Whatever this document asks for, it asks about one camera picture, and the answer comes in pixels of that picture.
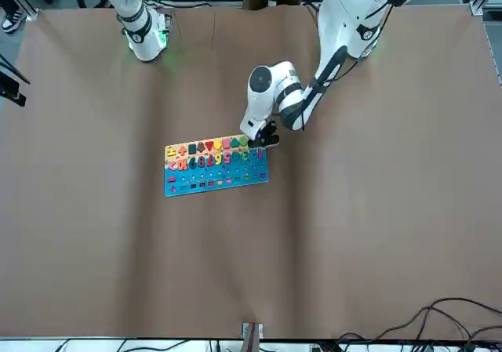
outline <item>floor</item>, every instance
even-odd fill
[[[76,0],[53,0],[52,5],[46,5],[42,0],[31,0],[35,7],[50,8],[50,9],[73,9],[78,8]],[[87,6],[94,6],[99,0],[85,0]],[[460,0],[413,0],[413,4],[457,4]],[[487,35],[491,42],[493,49],[494,60],[502,68],[502,23],[489,23],[486,25]],[[16,55],[19,51],[20,41],[23,37],[23,30],[19,29],[15,34],[7,35],[0,32],[0,53],[7,57],[10,61],[15,61]],[[23,352],[52,352],[64,341],[64,339],[47,339],[47,340],[0,340],[0,352],[10,351],[23,351]],[[173,340],[130,340],[120,351],[126,351],[136,347],[157,347],[166,348],[173,346],[177,341]],[[118,350],[121,346],[122,340],[105,339],[105,340],[72,340],[70,341],[61,352],[112,352]],[[221,342],[221,348],[225,352],[235,352],[240,350],[241,343],[236,341]],[[263,352],[310,352],[311,345],[309,344],[262,344]],[[216,350],[216,342],[209,343],[205,340],[190,341],[176,347],[173,352],[207,352],[208,350]],[[457,348],[450,348],[449,352],[456,352]],[[399,346],[371,346],[367,350],[363,346],[352,346],[350,352],[409,352],[409,348],[405,347],[404,350]]]

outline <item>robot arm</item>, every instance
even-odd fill
[[[376,0],[324,0],[319,9],[321,60],[314,77],[303,89],[290,62],[253,70],[248,83],[248,107],[241,130],[255,140],[267,124],[274,103],[282,124],[292,130],[304,127],[312,111],[347,59],[347,47],[359,21]]]
[[[406,0],[391,1],[401,5]],[[347,56],[359,60],[376,44],[386,5],[387,0],[324,0],[318,14],[321,59],[314,77],[304,89],[290,62],[256,67],[249,77],[242,132],[251,140],[264,138],[274,104],[287,129],[302,129]]]
[[[166,48],[166,17],[143,0],[108,0],[123,24],[129,47],[139,60],[151,61]]]

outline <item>shoe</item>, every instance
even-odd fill
[[[18,9],[13,15],[5,15],[2,30],[5,33],[14,33],[17,31],[22,23],[26,20],[26,12],[22,9]]]

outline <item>table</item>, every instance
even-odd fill
[[[0,333],[370,337],[442,296],[502,307],[502,90],[464,5],[396,9],[305,132],[280,130],[270,183],[164,198],[166,144],[237,133],[250,71],[308,82],[318,51],[303,7],[177,10],[151,64],[112,10],[28,22],[27,106],[0,114]],[[437,315],[424,334],[459,337]]]

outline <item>blue puzzle board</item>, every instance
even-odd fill
[[[165,196],[268,182],[266,149],[249,148],[247,142],[245,136],[237,135],[167,146]]]

